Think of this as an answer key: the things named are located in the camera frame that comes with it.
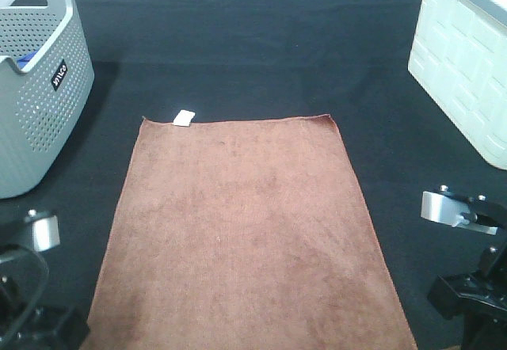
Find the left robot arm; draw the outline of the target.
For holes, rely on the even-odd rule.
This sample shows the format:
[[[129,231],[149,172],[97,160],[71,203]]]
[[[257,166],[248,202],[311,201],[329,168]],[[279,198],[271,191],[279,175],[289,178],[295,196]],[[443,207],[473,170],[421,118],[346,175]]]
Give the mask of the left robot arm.
[[[1,224],[2,349],[79,349],[88,337],[74,307],[41,303],[49,281],[42,253],[59,244],[55,211],[31,209]]]

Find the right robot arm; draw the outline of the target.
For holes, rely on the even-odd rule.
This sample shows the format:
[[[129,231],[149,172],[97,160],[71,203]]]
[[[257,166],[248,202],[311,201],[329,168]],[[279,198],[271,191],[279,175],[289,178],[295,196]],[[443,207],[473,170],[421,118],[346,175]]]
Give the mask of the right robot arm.
[[[506,230],[505,206],[484,195],[456,194],[445,185],[422,193],[421,217],[483,234]],[[505,349],[506,244],[485,248],[474,272],[438,276],[428,300],[445,319],[463,317],[462,349]]]

